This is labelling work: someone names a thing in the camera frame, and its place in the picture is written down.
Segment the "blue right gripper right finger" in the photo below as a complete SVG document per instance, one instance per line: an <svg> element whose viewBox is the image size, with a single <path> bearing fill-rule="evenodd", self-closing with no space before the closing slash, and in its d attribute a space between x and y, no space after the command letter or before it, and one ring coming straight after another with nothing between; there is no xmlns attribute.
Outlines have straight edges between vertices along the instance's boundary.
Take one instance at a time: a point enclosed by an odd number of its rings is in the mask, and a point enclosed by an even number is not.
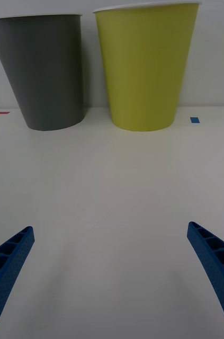
<svg viewBox="0 0 224 339"><path fill-rule="evenodd" d="M190 222L187 238L200 260L224 312L224 241Z"/></svg>

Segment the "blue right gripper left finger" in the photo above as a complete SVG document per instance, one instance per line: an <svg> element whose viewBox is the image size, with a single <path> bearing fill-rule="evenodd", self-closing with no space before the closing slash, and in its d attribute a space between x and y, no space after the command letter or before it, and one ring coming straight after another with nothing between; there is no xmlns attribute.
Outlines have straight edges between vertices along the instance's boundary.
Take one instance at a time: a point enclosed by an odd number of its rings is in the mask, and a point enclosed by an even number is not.
<svg viewBox="0 0 224 339"><path fill-rule="evenodd" d="M27 226L0 246L0 316L34 241Z"/></svg>

